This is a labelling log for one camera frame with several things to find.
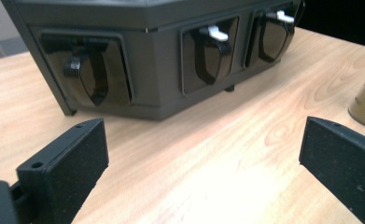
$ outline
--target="tabletop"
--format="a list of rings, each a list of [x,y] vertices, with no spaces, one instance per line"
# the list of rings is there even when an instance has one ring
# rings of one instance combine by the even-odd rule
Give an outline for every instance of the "tabletop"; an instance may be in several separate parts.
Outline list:
[[[66,117],[29,53],[0,60],[0,179],[73,125],[104,118],[109,167],[73,223],[359,223],[299,164],[307,116],[347,111],[365,47],[303,29],[275,67],[163,121]]]

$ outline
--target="black mechanical part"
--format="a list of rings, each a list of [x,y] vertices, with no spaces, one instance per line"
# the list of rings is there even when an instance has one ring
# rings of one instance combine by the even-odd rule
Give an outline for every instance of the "black mechanical part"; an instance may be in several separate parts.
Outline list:
[[[365,223],[365,136],[308,117],[299,161]]]
[[[108,163],[104,121],[74,126],[0,181],[0,223],[71,223]]]

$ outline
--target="gray object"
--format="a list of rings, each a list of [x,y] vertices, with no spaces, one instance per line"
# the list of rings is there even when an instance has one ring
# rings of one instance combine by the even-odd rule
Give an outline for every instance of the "gray object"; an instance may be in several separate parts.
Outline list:
[[[144,119],[169,117],[273,66],[303,5],[2,1],[65,115],[85,109]]]

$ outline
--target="dark background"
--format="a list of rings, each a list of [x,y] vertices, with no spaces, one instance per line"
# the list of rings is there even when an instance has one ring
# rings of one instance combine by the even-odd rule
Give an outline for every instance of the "dark background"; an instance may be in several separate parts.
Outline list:
[[[365,45],[365,0],[305,0],[299,27]]]

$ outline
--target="light wood surface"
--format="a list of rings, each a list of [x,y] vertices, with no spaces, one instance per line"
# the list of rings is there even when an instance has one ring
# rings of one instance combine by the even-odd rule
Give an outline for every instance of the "light wood surface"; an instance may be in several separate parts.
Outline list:
[[[74,223],[359,223],[299,165],[307,116],[347,112],[365,47],[298,29],[277,66],[164,121],[65,117],[31,55],[0,60],[0,179],[73,125],[105,119],[110,163]]]

